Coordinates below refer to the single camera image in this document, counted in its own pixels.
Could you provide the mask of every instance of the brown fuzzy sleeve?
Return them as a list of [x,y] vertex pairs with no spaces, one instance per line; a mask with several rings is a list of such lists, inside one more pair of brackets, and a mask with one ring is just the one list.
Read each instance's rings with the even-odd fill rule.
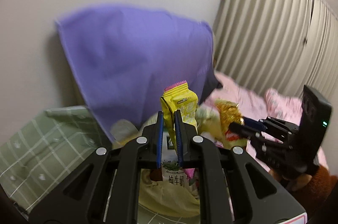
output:
[[337,177],[330,176],[328,170],[320,166],[305,187],[291,192],[291,194],[304,207],[308,218],[310,218],[315,210],[324,203],[336,182]]

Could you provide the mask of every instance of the yellow snack package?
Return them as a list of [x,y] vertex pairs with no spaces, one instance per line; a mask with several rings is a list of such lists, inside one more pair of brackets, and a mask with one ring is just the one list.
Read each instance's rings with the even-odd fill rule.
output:
[[232,122],[244,124],[242,114],[238,109],[238,104],[225,101],[216,100],[215,106],[219,110],[221,127],[222,127],[222,144],[226,149],[231,149],[234,146],[245,147],[247,145],[247,139],[241,138],[238,134],[229,130],[229,125]]
[[170,139],[177,151],[174,131],[174,112],[180,110],[183,122],[195,126],[197,131],[195,112],[198,106],[198,97],[188,88],[187,81],[182,81],[164,90],[164,94],[161,97],[161,105],[164,122],[168,129]]

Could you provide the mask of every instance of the triangular cutout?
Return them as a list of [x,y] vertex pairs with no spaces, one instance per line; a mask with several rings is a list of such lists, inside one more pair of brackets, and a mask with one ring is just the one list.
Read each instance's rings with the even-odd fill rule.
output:
[[277,189],[252,164],[245,165],[250,176],[253,188],[259,199],[275,194]]
[[89,165],[84,169],[64,190],[63,193],[75,200],[81,200],[85,188],[88,184],[90,175],[92,174],[94,165]]

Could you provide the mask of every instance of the bed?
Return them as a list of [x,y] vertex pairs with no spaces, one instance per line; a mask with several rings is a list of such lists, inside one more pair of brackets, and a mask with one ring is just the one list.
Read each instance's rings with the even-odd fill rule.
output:
[[[259,120],[272,116],[299,124],[302,114],[299,98],[283,97],[274,89],[268,89],[260,97],[222,73],[216,72],[215,76],[223,88],[215,89],[204,105],[213,107],[215,99],[221,98],[238,103],[246,117]],[[31,211],[99,146],[109,147],[110,143],[86,107],[46,110],[0,147],[0,183],[8,196]],[[247,152],[255,157],[250,144]],[[327,168],[321,148],[318,157]],[[199,217],[161,216],[142,206],[138,218],[139,224],[199,223]]]

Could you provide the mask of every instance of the purple cloth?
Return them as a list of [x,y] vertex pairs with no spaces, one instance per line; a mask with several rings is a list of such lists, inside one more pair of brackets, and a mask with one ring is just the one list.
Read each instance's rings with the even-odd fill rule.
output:
[[212,62],[205,22],[121,5],[85,8],[57,22],[83,98],[111,141],[111,126],[140,126],[161,110],[164,88],[186,80],[200,98]]

